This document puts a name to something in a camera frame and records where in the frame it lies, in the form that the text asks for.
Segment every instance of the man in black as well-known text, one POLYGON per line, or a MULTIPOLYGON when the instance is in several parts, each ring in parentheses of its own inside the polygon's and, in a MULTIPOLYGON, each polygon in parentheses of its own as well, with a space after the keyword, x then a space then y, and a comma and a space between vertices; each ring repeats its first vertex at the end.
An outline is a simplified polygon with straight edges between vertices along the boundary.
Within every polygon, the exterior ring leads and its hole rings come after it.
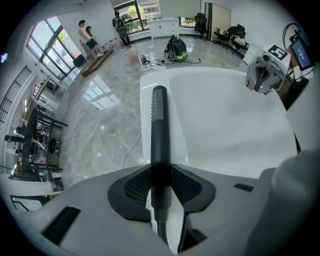
MULTIPOLYGON (((125 26, 125 21, 120 18, 120 13, 118 11, 116 11, 114 13, 114 18, 112 19, 112 25, 115 27, 115 30, 119 33, 121 30, 127 30, 126 29, 126 26, 125 26)), ((127 33, 127 36, 126 38, 122 38, 120 36, 123 44, 125 46, 131 46, 131 42, 130 42, 130 39, 129 39, 129 36, 128 36, 128 33, 127 33)))

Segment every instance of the marble floor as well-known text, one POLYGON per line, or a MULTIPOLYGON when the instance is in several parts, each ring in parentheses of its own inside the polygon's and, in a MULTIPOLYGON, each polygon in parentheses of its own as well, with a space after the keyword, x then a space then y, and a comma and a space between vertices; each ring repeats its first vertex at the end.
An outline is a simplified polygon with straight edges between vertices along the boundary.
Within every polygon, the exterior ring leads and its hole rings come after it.
MULTIPOLYGON (((140 78, 149 72, 180 67, 217 67, 236 70, 242 59, 222 48, 191 36, 182 36, 188 62, 166 66, 130 63, 125 51, 117 49, 93 74, 78 74, 61 99, 55 118, 68 124, 62 131, 60 165, 65 188, 84 179, 120 169, 124 154, 141 132, 140 78)), ((142 40, 132 44, 139 57, 149 60, 164 56, 168 38, 142 40)), ((144 163, 142 141, 126 155, 123 167, 144 163)))

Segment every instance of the window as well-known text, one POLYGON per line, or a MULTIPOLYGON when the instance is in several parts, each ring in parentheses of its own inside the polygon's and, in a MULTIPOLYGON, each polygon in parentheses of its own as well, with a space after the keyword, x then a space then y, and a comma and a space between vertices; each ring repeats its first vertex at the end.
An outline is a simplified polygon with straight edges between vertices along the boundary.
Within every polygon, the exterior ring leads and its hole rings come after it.
POLYGON ((180 17, 180 24, 183 28, 195 28, 196 21, 194 18, 180 17))
POLYGON ((35 25, 27 48, 61 80, 75 68, 73 61, 81 54, 57 17, 35 25))
POLYGON ((132 0, 114 6, 114 10, 124 19, 129 35, 148 30, 147 20, 161 17, 158 0, 132 0))

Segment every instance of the black chair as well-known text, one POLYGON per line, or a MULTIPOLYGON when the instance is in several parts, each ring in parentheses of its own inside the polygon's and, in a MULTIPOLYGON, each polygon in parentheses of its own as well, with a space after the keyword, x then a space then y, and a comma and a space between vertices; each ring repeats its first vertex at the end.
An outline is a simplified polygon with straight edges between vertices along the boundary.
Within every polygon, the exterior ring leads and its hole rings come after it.
POLYGON ((203 13, 198 13, 197 16, 194 17, 194 20, 195 20, 194 30, 200 33, 200 38, 203 38, 204 34, 208 33, 208 31, 206 30, 207 18, 203 13))
POLYGON ((233 30, 233 37, 231 38, 231 43, 235 46, 235 49, 232 51, 232 54, 235 54, 235 52, 238 51, 239 49, 242 49, 245 51, 248 50, 247 46, 250 45, 249 43, 245 42, 245 45, 242 45, 235 41, 237 37, 241 39, 245 38, 245 35, 246 35, 245 28, 240 24, 238 24, 237 26, 232 26, 231 28, 233 30))
POLYGON ((217 28, 217 32, 213 32, 217 37, 219 37, 219 41, 213 41, 214 44, 222 44, 223 48, 225 47, 226 49, 227 48, 227 45, 228 45, 228 41, 230 40, 230 37, 233 35, 233 30, 232 28, 228 28, 228 30, 223 33, 223 34, 220 34, 220 28, 217 28))

